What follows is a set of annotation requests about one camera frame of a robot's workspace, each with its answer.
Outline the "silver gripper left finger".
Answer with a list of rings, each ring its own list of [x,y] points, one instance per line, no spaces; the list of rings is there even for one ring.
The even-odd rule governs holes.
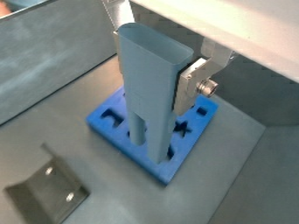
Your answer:
[[[130,0],[102,0],[102,2],[104,4],[108,18],[114,26],[112,35],[116,49],[119,49],[118,29],[122,25],[135,22]]]

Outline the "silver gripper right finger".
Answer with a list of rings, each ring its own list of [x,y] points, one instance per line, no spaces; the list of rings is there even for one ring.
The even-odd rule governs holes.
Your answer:
[[[236,53],[214,40],[204,38],[200,47],[203,58],[195,60],[180,71],[172,110],[182,116],[195,104],[199,95],[211,97],[216,91],[218,83],[211,79],[230,62]]]

